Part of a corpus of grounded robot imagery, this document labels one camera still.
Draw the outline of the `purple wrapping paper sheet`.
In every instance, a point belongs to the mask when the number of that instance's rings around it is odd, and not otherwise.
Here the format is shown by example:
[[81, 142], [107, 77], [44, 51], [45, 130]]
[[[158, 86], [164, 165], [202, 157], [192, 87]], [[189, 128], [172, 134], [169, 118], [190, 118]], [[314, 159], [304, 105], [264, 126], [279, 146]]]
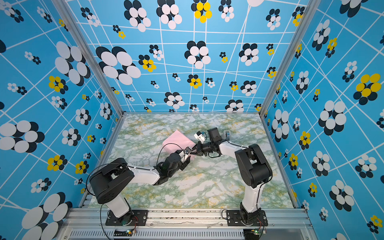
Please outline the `purple wrapping paper sheet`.
[[183, 133], [178, 130], [176, 130], [168, 138], [166, 138], [162, 144], [164, 150], [169, 154], [172, 154], [181, 149], [184, 150], [186, 147], [192, 149], [195, 145], [196, 143], [187, 138]]

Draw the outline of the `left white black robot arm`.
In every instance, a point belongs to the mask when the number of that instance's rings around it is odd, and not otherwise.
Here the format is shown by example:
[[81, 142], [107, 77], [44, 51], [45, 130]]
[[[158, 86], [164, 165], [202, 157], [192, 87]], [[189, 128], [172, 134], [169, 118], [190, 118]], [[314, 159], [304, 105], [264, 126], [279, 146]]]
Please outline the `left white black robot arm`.
[[129, 166], [124, 158], [118, 158], [93, 173], [89, 180], [100, 205], [109, 208], [107, 226], [128, 226], [138, 223], [122, 191], [128, 184], [159, 186], [166, 183], [177, 171], [183, 171], [190, 163], [189, 150], [171, 153], [165, 161], [153, 168]]

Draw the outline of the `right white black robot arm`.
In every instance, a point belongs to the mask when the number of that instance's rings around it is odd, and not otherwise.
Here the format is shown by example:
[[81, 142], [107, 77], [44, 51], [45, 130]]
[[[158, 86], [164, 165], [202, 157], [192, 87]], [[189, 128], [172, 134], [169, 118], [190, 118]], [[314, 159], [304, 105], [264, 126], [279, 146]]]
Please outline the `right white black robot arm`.
[[244, 198], [240, 204], [240, 217], [244, 225], [264, 224], [261, 210], [261, 195], [265, 185], [273, 179], [273, 170], [257, 144], [241, 146], [223, 139], [217, 128], [208, 130], [209, 141], [198, 140], [192, 148], [196, 156], [229, 156], [237, 161], [240, 175], [246, 185]]

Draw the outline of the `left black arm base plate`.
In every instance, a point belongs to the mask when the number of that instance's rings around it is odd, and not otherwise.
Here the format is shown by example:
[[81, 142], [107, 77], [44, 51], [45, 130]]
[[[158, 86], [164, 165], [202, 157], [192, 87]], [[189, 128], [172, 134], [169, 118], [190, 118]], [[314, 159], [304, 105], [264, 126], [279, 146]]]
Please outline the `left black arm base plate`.
[[106, 226], [145, 226], [148, 218], [148, 210], [130, 210], [122, 217], [117, 218], [114, 213], [109, 210]]

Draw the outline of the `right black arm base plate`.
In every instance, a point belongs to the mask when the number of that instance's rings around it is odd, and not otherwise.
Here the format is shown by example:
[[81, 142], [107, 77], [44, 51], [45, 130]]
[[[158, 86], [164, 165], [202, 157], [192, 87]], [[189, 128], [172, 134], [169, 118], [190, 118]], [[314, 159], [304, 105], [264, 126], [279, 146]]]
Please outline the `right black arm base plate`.
[[253, 213], [245, 210], [227, 210], [226, 220], [229, 227], [267, 227], [266, 212], [259, 209]]

